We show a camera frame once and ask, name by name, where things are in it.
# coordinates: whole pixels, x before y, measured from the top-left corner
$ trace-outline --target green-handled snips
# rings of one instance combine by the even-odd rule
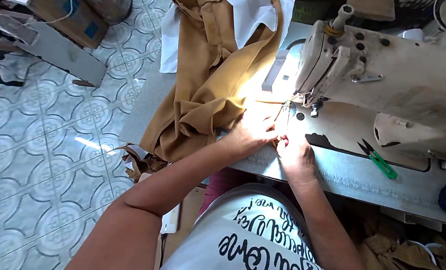
[[[361,149],[364,151],[366,155],[378,166],[380,170],[389,178],[389,179],[396,179],[398,175],[396,174],[395,170],[391,168],[388,163],[371,147],[371,145],[366,142],[364,139],[363,143],[366,147],[358,143],[358,145],[361,147]]]

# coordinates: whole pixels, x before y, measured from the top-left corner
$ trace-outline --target white t-shirt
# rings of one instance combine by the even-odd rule
[[[283,194],[245,184],[209,205],[161,269],[319,270],[306,231]]]

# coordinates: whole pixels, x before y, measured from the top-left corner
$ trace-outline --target patterned floor tile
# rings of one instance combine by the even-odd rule
[[[125,172],[124,162],[121,159],[121,156],[125,154],[124,151],[114,150],[114,152],[116,152],[115,155],[110,156],[106,154],[103,157],[106,162],[113,196],[115,199],[117,199],[119,196],[121,196],[121,194],[133,187],[135,184]]]
[[[107,72],[108,73],[104,77],[101,86],[98,88],[92,88],[90,90],[93,97],[98,96],[100,98],[105,98],[108,102],[111,103],[115,101],[121,102],[135,95],[135,91],[132,87],[132,82],[130,81],[128,72],[126,72],[126,76],[124,78],[121,78],[122,76],[120,76],[120,78],[118,79],[114,78],[116,77],[114,75],[115,71],[110,69]]]
[[[90,89],[71,83],[58,86],[52,81],[41,81],[40,91],[44,92],[44,97],[40,99],[44,131],[52,132],[91,115]]]
[[[148,70],[151,68],[151,65],[155,62],[158,54],[160,53],[160,50],[155,51],[153,53],[148,54],[146,57],[142,57],[137,59],[136,61],[132,62],[132,65],[134,66],[132,70],[129,70],[130,75],[134,79],[147,79]],[[138,83],[141,83],[141,81],[133,81],[134,85],[138,85]]]
[[[149,18],[157,31],[161,30],[162,18],[170,9],[172,3],[171,0],[152,0],[148,3]]]
[[[0,257],[60,227],[56,199],[46,180],[0,201]]]
[[[36,101],[38,98],[38,82],[36,80],[26,81],[23,87],[4,86],[0,84],[0,100],[6,100],[10,107],[28,101]]]
[[[0,149],[10,145],[0,136]],[[0,201],[51,178],[45,137],[41,136],[0,153]]]
[[[131,99],[129,101],[125,100],[116,108],[107,108],[94,114],[96,133],[102,144],[108,143],[111,146],[115,146],[115,148],[125,144],[117,138],[123,128],[122,123],[124,123],[126,116],[131,111],[132,104],[130,104],[130,101]]]
[[[170,0],[133,0],[98,49],[101,87],[28,55],[0,62],[0,269],[63,269],[103,211],[133,186],[115,148],[161,49]]]
[[[2,237],[6,239],[3,243],[4,247],[10,247],[11,244],[17,243],[19,240],[18,234],[13,231],[8,231]],[[61,231],[57,230],[9,254],[7,251],[10,249],[0,249],[0,270],[57,269],[62,265],[62,261],[60,256],[54,255],[54,250],[61,254],[67,253],[62,248],[61,238]]]
[[[45,134],[53,174],[75,168],[101,154],[93,116]]]
[[[134,0],[130,14],[123,22],[129,26],[134,26],[136,23],[136,18],[142,12],[146,12],[144,3],[141,0]]]
[[[10,107],[10,103],[0,98],[0,153],[43,135],[42,116],[33,101]]]
[[[103,209],[114,200],[110,180],[102,156],[52,178],[55,192],[62,202],[58,205],[60,226],[94,212],[99,219]]]

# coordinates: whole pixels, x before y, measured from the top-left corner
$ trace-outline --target hand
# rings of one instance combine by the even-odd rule
[[[316,180],[315,153],[304,137],[304,131],[294,128],[280,135],[281,141],[276,150],[280,162],[290,183],[307,183]]]
[[[246,110],[241,121],[223,138],[241,159],[278,137],[276,131],[268,131],[274,128],[275,122],[264,115],[256,110]]]

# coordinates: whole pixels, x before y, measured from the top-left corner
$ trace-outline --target cardboard box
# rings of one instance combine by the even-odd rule
[[[70,1],[73,1],[71,16],[51,25],[82,46],[96,49],[108,30],[108,24],[83,0],[31,0],[28,8],[49,22],[68,15]]]

